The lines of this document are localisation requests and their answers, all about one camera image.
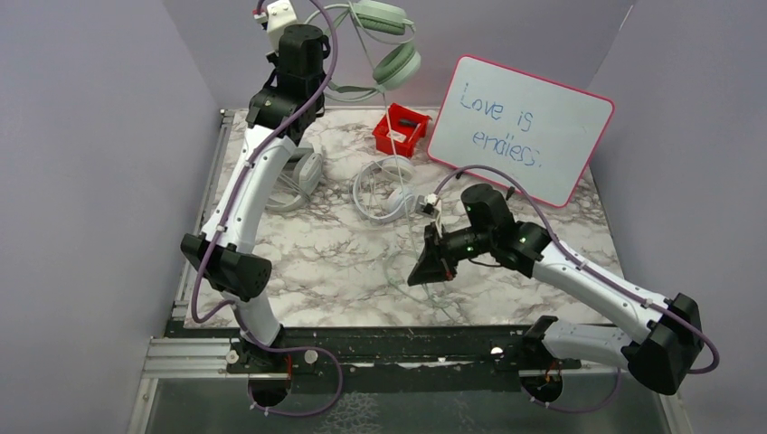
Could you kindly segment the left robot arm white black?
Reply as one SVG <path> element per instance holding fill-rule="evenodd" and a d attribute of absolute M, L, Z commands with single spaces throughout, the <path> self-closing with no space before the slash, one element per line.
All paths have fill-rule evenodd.
<path fill-rule="evenodd" d="M 250 358 L 269 372 L 283 363 L 283 330 L 266 293 L 272 264 L 253 254 L 261 216 L 284 165 L 294 155 L 306 129 L 324 108 L 329 79 L 325 59 L 336 60 L 329 37 L 311 24 L 291 24 L 269 55 L 274 69 L 250 100 L 243 148 L 229 183 L 209 220 L 196 235 L 185 234 L 181 251 L 196 272 L 193 320 L 211 318 L 197 311 L 203 282 L 222 294 L 232 308 Z"/>

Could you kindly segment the white headphones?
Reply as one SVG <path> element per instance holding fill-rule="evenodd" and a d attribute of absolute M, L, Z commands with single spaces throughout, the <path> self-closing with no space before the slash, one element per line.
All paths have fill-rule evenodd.
<path fill-rule="evenodd" d="M 351 180 L 352 204 L 370 222 L 386 224 L 415 210 L 415 167 L 403 156 L 387 156 L 361 167 Z"/>

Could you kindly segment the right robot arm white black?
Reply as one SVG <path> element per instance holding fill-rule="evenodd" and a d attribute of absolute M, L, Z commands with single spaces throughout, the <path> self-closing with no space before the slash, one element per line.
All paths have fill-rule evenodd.
<path fill-rule="evenodd" d="M 704 347 L 697 302 L 686 294 L 665 297 L 592 264 L 544 227 L 514 218 L 506 197 L 489 184 L 465 189 L 460 200 L 469 226 L 424 229 L 424 247 L 407 278 L 410 286 L 447 282 L 463 260 L 490 255 L 498 265 L 561 289 L 612 323 L 574 324 L 556 316 L 537 320 L 522 343 L 524 360 L 543 368 L 576 359 L 628 371 L 648 389 L 675 394 L 693 372 Z"/>

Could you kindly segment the grey headphones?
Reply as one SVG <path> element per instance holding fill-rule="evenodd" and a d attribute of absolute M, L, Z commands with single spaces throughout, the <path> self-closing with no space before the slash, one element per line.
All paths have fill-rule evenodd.
<path fill-rule="evenodd" d="M 310 195 L 316 190 L 323 175 L 324 157 L 313 148 L 299 147 L 283 166 L 278 179 L 295 195 L 288 202 L 271 195 L 266 209 L 271 212 L 292 212 L 310 202 Z"/>

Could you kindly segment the green headphones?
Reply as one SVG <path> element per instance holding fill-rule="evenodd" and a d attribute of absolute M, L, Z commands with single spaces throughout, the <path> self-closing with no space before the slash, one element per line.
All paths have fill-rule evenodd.
<path fill-rule="evenodd" d="M 337 11 L 333 30 L 349 22 L 371 67 L 369 85 L 337 84 L 331 81 L 326 96 L 338 103 L 355 104 L 376 97 L 386 99 L 419 71 L 421 55 L 414 36 L 415 22 L 399 6 L 382 1 L 347 1 L 325 7 Z"/>

